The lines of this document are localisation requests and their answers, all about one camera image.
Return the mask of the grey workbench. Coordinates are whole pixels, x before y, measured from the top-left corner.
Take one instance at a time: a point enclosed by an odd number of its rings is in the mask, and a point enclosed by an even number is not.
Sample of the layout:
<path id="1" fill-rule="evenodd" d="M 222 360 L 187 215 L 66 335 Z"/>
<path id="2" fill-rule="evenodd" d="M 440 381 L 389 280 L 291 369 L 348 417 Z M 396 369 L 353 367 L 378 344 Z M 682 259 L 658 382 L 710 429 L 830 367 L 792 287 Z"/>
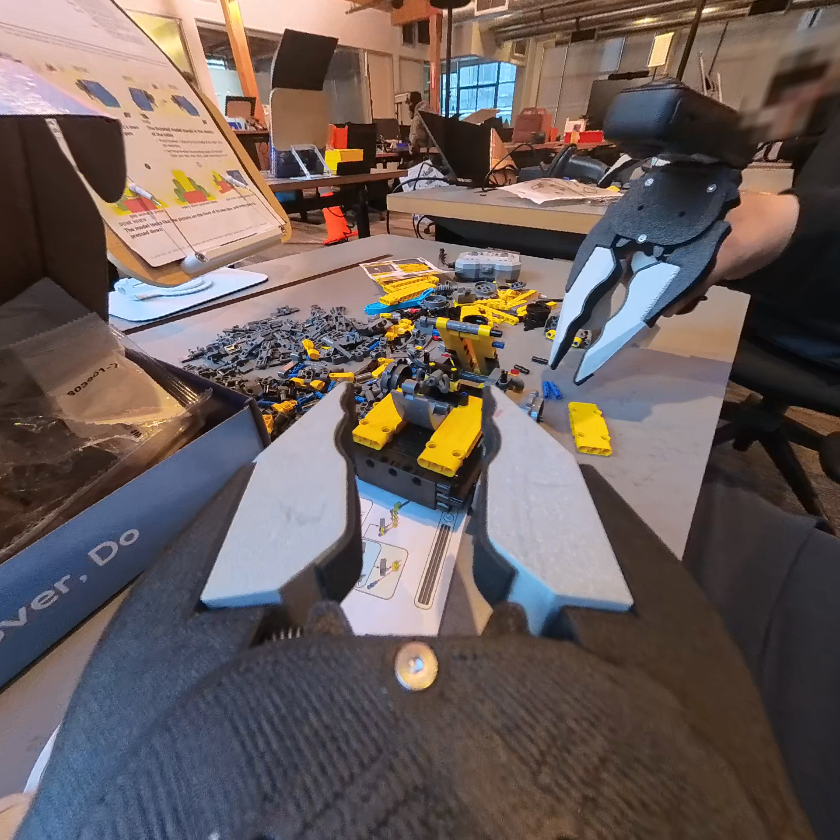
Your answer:
<path id="1" fill-rule="evenodd" d="M 602 203 L 536 204 L 501 189 L 456 185 L 387 197 L 391 212 L 430 219 L 441 246 L 507 249 L 524 256 L 572 260 L 604 214 Z"/>

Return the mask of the dark blue robot kit box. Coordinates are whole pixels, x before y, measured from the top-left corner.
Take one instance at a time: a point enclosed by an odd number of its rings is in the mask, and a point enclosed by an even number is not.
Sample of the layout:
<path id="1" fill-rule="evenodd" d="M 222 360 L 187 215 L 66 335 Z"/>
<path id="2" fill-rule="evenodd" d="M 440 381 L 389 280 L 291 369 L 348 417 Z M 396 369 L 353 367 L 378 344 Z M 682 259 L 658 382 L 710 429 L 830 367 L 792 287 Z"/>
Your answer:
<path id="1" fill-rule="evenodd" d="M 2 106 L 1 682 L 140 574 L 268 437 L 254 400 L 109 326 L 119 122 Z"/>

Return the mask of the yellow toy vehicle model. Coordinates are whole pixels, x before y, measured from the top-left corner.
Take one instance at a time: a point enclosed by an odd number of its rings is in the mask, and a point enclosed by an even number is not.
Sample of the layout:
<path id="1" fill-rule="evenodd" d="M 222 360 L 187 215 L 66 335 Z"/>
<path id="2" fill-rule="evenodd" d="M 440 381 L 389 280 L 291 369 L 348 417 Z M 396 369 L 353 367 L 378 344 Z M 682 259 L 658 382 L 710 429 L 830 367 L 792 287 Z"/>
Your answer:
<path id="1" fill-rule="evenodd" d="M 385 367 L 383 398 L 352 432 L 355 472 L 425 508 L 457 511 L 480 472 L 484 397 L 491 387 L 519 394 L 524 383 L 501 366 L 498 326 L 432 316 L 415 326 L 432 342 Z"/>

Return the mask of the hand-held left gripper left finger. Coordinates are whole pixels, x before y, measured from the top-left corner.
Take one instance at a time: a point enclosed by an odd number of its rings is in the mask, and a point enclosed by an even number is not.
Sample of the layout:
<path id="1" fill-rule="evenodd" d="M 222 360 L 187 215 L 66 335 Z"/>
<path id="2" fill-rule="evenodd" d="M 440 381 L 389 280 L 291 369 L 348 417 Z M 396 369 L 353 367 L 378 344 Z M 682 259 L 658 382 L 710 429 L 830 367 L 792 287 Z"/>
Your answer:
<path id="1" fill-rule="evenodd" d="M 210 609 L 340 604 L 362 572 L 352 458 L 354 389 L 345 382 L 254 461 L 201 595 Z"/>

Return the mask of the grey toy hub block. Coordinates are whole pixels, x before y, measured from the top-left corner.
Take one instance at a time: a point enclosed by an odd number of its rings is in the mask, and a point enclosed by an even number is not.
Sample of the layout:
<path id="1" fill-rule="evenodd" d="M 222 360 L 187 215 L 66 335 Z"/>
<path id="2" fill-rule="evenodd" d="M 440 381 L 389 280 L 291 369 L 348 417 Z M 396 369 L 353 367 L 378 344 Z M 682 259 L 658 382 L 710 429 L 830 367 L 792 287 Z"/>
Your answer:
<path id="1" fill-rule="evenodd" d="M 455 260 L 454 271 L 464 280 L 509 284 L 519 280 L 522 263 L 518 252 L 488 248 L 460 254 Z"/>

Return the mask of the black chair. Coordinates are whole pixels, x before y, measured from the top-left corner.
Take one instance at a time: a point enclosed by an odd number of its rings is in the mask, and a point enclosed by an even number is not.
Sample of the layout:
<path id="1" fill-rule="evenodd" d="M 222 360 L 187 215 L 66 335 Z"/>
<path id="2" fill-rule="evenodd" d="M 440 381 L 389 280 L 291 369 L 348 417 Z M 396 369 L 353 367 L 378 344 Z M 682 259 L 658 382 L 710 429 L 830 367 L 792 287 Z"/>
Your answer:
<path id="1" fill-rule="evenodd" d="M 731 445 L 746 452 L 759 444 L 803 509 L 827 520 L 823 504 L 793 446 L 816 452 L 822 472 L 839 482 L 839 433 L 824 434 L 791 416 L 792 408 L 839 418 L 838 372 L 776 349 L 756 339 L 741 339 L 730 383 L 748 390 L 742 402 L 721 405 L 712 447 Z"/>

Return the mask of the person's right hand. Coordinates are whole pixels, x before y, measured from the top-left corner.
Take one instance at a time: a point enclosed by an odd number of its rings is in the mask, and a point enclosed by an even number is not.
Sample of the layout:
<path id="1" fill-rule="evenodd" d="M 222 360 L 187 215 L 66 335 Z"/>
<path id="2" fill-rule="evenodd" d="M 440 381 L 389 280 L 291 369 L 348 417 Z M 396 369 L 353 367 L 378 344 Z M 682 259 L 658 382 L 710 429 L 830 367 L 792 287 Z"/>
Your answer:
<path id="1" fill-rule="evenodd" d="M 696 287 L 687 290 L 685 294 L 680 296 L 666 310 L 664 310 L 663 316 L 670 318 L 692 312 L 701 301 L 707 298 L 709 289 L 713 288 L 715 285 L 716 281 L 707 279 L 698 284 Z"/>

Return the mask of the orange traffic cone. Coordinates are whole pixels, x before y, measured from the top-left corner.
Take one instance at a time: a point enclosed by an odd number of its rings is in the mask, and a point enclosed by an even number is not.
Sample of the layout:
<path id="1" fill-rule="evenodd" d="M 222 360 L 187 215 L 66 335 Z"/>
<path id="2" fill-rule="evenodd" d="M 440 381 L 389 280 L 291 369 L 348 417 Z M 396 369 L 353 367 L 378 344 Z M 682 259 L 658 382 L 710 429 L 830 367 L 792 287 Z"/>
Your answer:
<path id="1" fill-rule="evenodd" d="M 326 228 L 322 245 L 340 245 L 359 237 L 358 231 L 347 221 L 340 206 L 326 206 L 322 214 Z"/>

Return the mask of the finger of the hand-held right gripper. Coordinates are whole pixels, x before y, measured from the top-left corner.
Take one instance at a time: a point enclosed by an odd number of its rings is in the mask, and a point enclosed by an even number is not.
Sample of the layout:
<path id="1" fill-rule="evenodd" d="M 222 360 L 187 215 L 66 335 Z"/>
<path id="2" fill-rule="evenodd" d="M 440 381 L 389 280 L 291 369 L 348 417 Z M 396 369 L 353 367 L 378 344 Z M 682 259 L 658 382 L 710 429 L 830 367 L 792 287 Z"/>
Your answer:
<path id="1" fill-rule="evenodd" d="M 592 340 L 601 336 L 622 271 L 616 252 L 603 246 L 594 247 L 580 266 L 573 265 L 549 356 L 551 370 L 556 370 L 572 349 L 579 331 L 589 330 Z"/>
<path id="2" fill-rule="evenodd" d="M 680 269 L 656 259 L 636 255 L 631 260 L 629 280 L 619 280 L 612 297 L 611 315 L 601 336 L 583 353 L 573 381 L 581 385 L 598 372 L 618 351 L 644 331 L 650 319 L 656 319 L 671 301 Z"/>

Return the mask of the printed paper sheet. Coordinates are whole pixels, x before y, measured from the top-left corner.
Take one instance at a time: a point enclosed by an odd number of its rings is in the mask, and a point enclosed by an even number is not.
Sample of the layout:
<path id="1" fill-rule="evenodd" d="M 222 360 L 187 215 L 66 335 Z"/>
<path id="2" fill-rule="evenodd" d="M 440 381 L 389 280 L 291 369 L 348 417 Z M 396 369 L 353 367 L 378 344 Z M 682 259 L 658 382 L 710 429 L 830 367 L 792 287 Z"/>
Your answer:
<path id="1" fill-rule="evenodd" d="M 571 179 L 543 177 L 498 187 L 536 205 L 548 203 L 610 203 L 622 196 L 618 187 L 600 187 Z"/>

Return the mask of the blue curved toy panel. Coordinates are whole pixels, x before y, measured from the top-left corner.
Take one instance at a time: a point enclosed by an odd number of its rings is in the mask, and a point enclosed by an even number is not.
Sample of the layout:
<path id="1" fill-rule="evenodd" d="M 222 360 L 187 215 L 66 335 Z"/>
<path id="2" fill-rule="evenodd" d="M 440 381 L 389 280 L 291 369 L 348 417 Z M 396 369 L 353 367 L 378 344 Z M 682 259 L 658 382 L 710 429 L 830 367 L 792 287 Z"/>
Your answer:
<path id="1" fill-rule="evenodd" d="M 364 308 L 364 313 L 369 317 L 379 317 L 391 312 L 419 308 L 434 291 L 436 287 L 426 287 L 422 290 L 417 287 L 389 292 L 380 300 L 368 304 Z"/>

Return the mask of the white instruction booklet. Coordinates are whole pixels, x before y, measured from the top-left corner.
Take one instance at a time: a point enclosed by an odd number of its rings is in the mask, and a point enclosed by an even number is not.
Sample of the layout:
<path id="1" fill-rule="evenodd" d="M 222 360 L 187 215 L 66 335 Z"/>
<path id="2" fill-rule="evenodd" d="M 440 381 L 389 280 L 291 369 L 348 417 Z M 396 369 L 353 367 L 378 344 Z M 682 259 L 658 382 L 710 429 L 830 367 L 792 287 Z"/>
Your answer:
<path id="1" fill-rule="evenodd" d="M 467 515 L 432 510 L 361 480 L 357 487 L 363 564 L 342 602 L 353 633 L 437 636 Z"/>

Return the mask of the long yellow holed toy block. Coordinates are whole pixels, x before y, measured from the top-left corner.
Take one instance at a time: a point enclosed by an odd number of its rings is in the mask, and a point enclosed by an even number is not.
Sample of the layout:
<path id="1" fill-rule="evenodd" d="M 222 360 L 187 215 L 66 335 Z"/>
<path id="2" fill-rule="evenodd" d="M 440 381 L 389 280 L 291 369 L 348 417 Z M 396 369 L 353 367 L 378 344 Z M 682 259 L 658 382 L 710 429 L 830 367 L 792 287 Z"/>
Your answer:
<path id="1" fill-rule="evenodd" d="M 608 457 L 613 454 L 610 431 L 602 410 L 588 402 L 568 403 L 570 430 L 578 453 Z"/>

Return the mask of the pile of small toy parts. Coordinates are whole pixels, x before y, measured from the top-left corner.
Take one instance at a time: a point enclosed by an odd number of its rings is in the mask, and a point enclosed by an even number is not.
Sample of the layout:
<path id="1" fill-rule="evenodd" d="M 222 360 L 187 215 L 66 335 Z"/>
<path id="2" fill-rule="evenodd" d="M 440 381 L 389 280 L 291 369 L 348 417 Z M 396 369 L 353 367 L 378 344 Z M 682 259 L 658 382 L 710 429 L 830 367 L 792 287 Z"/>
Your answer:
<path id="1" fill-rule="evenodd" d="M 185 371 L 255 399 L 270 439 L 348 382 L 358 418 L 384 396 L 379 385 L 392 361 L 422 356 L 432 340 L 400 313 L 360 320 L 346 308 L 284 306 L 268 317 L 234 325 L 187 353 Z"/>

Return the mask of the clear plastic bag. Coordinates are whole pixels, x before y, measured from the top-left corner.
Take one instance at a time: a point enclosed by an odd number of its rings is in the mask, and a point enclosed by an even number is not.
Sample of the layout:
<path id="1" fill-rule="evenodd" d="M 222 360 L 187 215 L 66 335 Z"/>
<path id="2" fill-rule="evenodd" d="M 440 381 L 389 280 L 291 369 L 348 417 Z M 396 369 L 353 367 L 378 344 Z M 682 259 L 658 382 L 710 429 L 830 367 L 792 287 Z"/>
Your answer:
<path id="1" fill-rule="evenodd" d="M 95 315 L 2 348 L 2 561 L 193 439 L 209 384 Z"/>

